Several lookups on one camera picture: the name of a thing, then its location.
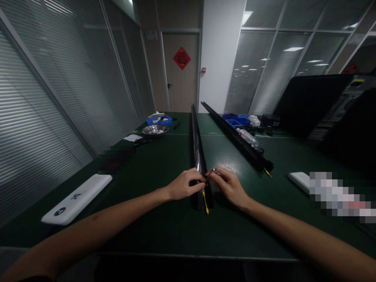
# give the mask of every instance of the green table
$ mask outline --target green table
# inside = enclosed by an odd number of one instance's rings
[[[142,145],[112,182],[77,216],[74,222],[121,201],[167,185],[193,165],[190,114],[171,113],[181,126],[160,139]],[[224,136],[208,114],[197,115],[208,168],[235,171],[247,194],[255,200],[301,219],[376,258],[374,239],[340,217],[328,217],[312,207],[309,198],[286,177],[290,172],[344,171],[319,153],[313,143],[292,137],[259,137],[266,159],[275,168],[273,178],[256,172]],[[133,146],[120,141],[121,146]],[[94,160],[1,229],[0,246],[29,248],[63,227],[42,224],[42,216],[98,170]],[[297,253],[264,226],[214,195],[215,206],[206,217],[190,199],[157,207],[105,244],[100,253],[148,254],[184,257],[268,259],[294,261]]]

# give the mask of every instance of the blue storage box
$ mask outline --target blue storage box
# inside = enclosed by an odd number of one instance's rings
[[[239,117],[237,117],[234,120],[236,120],[238,123],[240,123],[242,125],[250,125],[251,124],[251,122],[248,119],[246,119],[246,118],[239,118]]]
[[[162,124],[162,125],[171,126],[172,125],[172,118],[170,118],[169,116],[166,116],[166,115],[164,117],[167,118],[168,120],[164,120],[164,121],[159,121],[157,123],[153,123],[153,120],[157,120],[160,117],[151,117],[150,119],[146,119],[146,122],[147,122],[148,126],[150,126],[150,125],[156,125],[156,124]]]
[[[238,116],[236,114],[233,114],[233,113],[228,113],[228,114],[223,114],[222,118],[223,119],[234,119],[234,118],[237,118]]]
[[[245,118],[245,119],[248,119],[248,118],[249,118],[249,115],[241,114],[240,116],[238,116],[238,118]]]
[[[226,119],[226,122],[228,122],[234,129],[236,129],[237,127],[241,127],[242,126],[241,123],[237,122],[234,119]]]

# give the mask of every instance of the small white box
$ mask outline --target small white box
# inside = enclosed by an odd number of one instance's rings
[[[292,172],[289,174],[289,178],[309,195],[309,176],[307,174],[304,172]]]
[[[94,174],[46,213],[42,217],[42,222],[58,225],[71,223],[111,180],[111,175]]]

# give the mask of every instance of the black metal bar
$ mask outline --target black metal bar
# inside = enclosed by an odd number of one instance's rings
[[[221,127],[224,133],[227,136],[232,137],[236,140],[235,144],[244,151],[244,154],[252,162],[255,168],[263,172],[264,168],[269,172],[273,170],[274,164],[271,161],[267,161],[259,152],[257,152],[251,145],[249,145],[242,137],[239,136],[239,133],[229,125],[219,114],[215,112],[208,104],[201,102],[204,108],[209,112],[214,121]]]
[[[206,178],[205,173],[208,170],[206,169],[206,161],[204,157],[204,149],[202,148],[199,124],[197,122],[197,116],[196,116],[196,109],[193,104],[191,106],[191,111],[192,111],[192,130],[193,130],[192,135],[193,135],[193,150],[194,150],[194,156],[195,156],[195,167],[197,168],[199,173],[201,173],[201,175],[204,178]],[[199,181],[192,181],[191,185],[195,185],[198,182]],[[208,205],[208,208],[212,209],[214,207],[214,201],[213,201],[212,189],[210,187],[209,182],[207,186],[205,187],[205,198],[206,198],[206,203]],[[192,201],[193,201],[193,206],[197,210],[205,210],[205,202],[204,202],[201,191],[192,195]]]

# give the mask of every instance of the wooden door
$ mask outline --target wooden door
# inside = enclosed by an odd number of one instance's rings
[[[174,61],[174,56],[183,48],[190,61],[183,69]],[[163,34],[164,59],[168,96],[171,112],[191,112],[191,104],[196,106],[198,75],[198,34]]]

